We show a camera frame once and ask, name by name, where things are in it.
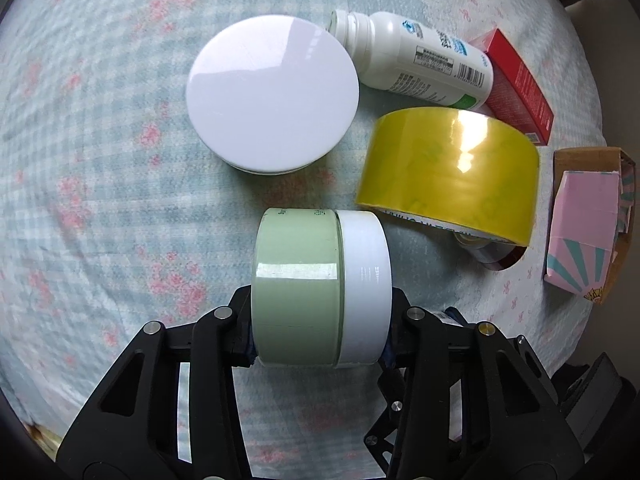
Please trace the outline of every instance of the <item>brown cardboard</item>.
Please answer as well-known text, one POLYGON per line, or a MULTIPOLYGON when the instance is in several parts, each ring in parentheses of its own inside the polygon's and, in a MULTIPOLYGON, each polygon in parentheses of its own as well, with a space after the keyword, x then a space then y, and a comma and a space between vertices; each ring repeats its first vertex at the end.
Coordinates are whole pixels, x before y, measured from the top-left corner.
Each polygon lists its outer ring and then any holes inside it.
MULTIPOLYGON (((614 147, 595 148, 566 148, 557 150, 554 153, 554 199, 560 187, 562 174, 565 171, 619 171, 620 159, 625 160, 634 167, 634 179, 636 179, 636 164, 623 150, 614 147)), ((634 230, 634 216, 636 205, 631 208, 629 228, 626 233, 619 233, 618 239, 613 247, 614 260, 609 266, 607 279, 605 280, 602 296, 594 303, 602 303, 609 295, 611 288, 616 282, 622 265, 625 263, 626 254, 631 246, 631 239, 634 230)))

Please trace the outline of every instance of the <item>bottle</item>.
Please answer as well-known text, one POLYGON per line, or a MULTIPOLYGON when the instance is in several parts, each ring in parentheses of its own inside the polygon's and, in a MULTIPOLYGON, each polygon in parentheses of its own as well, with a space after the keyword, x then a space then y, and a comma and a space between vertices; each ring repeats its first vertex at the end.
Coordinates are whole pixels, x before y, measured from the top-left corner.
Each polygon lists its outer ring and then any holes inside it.
POLYGON ((353 59, 361 83, 372 88, 473 109, 494 84, 491 61, 480 50, 391 12, 334 10, 327 31, 353 59))

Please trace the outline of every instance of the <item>teal stripe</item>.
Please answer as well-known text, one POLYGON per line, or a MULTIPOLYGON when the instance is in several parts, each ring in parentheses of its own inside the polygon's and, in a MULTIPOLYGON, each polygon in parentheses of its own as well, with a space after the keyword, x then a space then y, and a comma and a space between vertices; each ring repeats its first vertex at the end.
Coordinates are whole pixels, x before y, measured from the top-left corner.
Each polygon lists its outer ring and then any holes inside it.
POLYGON ((582 256, 582 249, 580 248, 580 244, 574 240, 567 240, 563 238, 564 244, 566 248, 569 249, 572 258, 574 259, 575 266, 580 272, 580 277, 582 278, 582 282, 584 286, 589 285, 589 277, 587 276, 587 267, 584 265, 584 257, 582 256))
POLYGON ((564 279, 569 285, 571 285, 577 292, 580 292, 582 288, 578 283, 573 279, 569 271, 564 268, 564 265, 561 264, 558 259, 552 254, 548 254, 546 256, 546 266, 560 274, 562 279, 564 279))
POLYGON ((596 247, 596 281, 600 281, 602 276, 602 264, 604 263, 604 249, 596 247))

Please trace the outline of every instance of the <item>white plastic lid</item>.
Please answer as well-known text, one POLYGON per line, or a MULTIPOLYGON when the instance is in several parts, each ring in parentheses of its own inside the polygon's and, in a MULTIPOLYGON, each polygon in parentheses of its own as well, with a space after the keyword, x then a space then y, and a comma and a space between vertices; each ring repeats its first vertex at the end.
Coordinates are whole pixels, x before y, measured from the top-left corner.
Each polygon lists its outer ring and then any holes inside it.
POLYGON ((186 88, 189 118, 220 158, 250 173, 303 168, 329 152, 358 107, 358 77, 340 43, 292 16, 257 16, 219 32, 186 88))
POLYGON ((391 321, 391 263, 385 232, 369 211, 336 211, 344 254, 344 320, 337 367, 376 362, 391 321))

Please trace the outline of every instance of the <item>pink packaging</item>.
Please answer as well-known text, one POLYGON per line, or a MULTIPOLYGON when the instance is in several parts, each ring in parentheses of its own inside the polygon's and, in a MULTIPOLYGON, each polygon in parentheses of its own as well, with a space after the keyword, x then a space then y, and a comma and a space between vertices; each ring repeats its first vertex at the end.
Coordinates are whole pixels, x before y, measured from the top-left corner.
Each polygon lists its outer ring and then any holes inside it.
POLYGON ((622 184, 617 171, 565 171, 556 195, 545 281, 599 300, 612 260, 622 184))

